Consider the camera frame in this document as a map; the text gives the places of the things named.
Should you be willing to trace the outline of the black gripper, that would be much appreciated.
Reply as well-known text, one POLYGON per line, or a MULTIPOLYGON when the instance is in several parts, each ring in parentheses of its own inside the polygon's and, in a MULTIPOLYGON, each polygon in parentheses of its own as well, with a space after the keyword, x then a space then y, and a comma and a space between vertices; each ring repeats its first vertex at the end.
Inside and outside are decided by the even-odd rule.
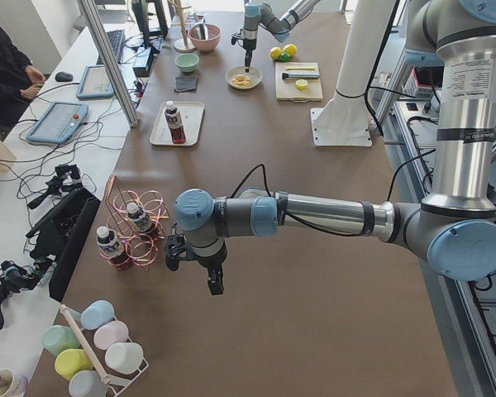
POLYGON ((231 35, 231 44, 241 43, 242 48, 246 51, 244 59, 245 72, 250 72, 251 52, 256 49, 258 27, 243 27, 239 32, 231 35))
POLYGON ((216 240, 210 252, 197 253, 197 248, 188 242, 186 235, 177 232, 175 223, 167 236, 164 251, 165 264, 169 270, 176 271, 180 261, 197 261, 207 269, 207 286, 211 295, 224 294, 222 263, 227 258, 227 247, 223 239, 216 240))

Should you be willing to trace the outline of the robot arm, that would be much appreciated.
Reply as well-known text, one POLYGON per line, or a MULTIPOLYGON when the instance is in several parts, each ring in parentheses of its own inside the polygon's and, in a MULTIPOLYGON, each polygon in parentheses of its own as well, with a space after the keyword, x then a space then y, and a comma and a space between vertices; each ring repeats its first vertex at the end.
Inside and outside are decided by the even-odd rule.
POLYGON ((222 294, 229 237, 266 237, 280 226, 339 237, 376 237, 403 247, 438 275, 476 281, 496 271, 496 207, 489 200, 496 141, 496 1, 416 1, 407 50, 444 65, 431 191, 419 203, 321 198, 248 189, 214 198, 202 189, 174 201, 165 263, 195 261, 222 294))
POLYGON ((264 28, 278 42, 284 42, 294 27, 310 15, 319 0, 299 0, 281 17, 266 3, 245 2, 243 27, 231 35, 233 45, 241 43, 245 51, 245 72, 250 71, 253 52, 256 49, 259 27, 264 28))

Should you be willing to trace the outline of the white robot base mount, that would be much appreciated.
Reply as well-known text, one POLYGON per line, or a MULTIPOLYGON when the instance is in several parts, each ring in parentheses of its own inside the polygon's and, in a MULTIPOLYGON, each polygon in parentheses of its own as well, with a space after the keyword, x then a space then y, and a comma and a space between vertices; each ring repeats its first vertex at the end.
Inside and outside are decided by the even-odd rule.
POLYGON ((397 1, 357 3, 335 93, 323 108, 311 110, 316 146, 372 146, 365 100, 397 8, 397 1))

